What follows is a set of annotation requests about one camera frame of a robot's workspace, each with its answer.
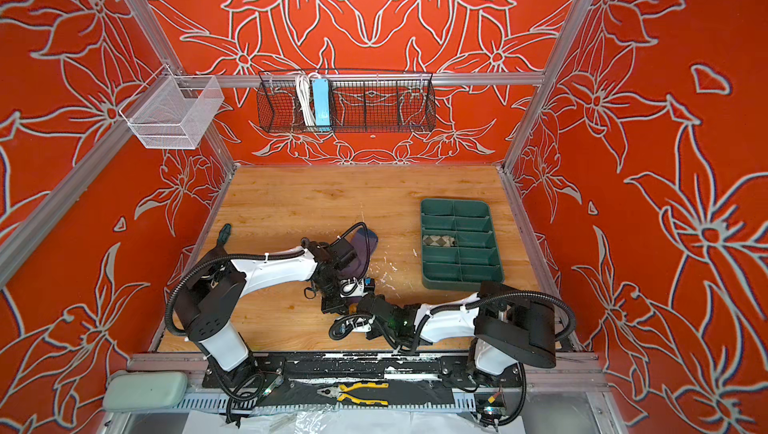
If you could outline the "purple yellow blue sock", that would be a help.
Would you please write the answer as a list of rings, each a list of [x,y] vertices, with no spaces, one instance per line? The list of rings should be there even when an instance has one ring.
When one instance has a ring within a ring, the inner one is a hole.
[[[353,234],[350,244],[355,250],[356,258],[345,268],[345,274],[353,279],[361,279],[367,275],[371,257],[378,245],[378,235],[365,227],[360,227]]]

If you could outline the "beige brown argyle sock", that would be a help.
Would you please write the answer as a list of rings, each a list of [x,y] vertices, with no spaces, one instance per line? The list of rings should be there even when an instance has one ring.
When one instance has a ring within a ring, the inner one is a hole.
[[[458,241],[455,236],[447,234],[424,234],[422,243],[425,246],[432,247],[457,247]]]

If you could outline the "green divided organizer tray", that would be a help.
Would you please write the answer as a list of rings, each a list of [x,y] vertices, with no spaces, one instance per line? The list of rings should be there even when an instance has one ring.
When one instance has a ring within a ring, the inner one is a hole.
[[[481,200],[426,198],[420,204],[422,284],[427,289],[474,292],[484,281],[505,280],[491,210]],[[457,247],[432,247],[424,234],[455,236]]]

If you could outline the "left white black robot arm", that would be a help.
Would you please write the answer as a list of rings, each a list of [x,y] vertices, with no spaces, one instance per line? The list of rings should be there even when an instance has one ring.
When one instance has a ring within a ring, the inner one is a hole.
[[[306,282],[306,291],[321,299],[324,314],[345,315],[371,292],[368,277],[378,235],[366,223],[353,224],[332,242],[301,240],[289,250],[229,253],[231,226],[224,225],[216,245],[184,274],[170,291],[165,329],[193,342],[216,373],[251,370],[251,351],[232,324],[240,299],[280,284]]]

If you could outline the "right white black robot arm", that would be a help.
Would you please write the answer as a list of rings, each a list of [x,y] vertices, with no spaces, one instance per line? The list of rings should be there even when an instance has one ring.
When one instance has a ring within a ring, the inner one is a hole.
[[[401,354],[445,339],[472,337],[469,369],[498,377],[515,364],[555,367],[556,344],[576,326],[575,313],[556,296],[483,281],[479,291],[435,305],[398,306],[368,293],[353,313],[334,320],[329,337],[338,341],[357,332],[369,339],[382,337]]]

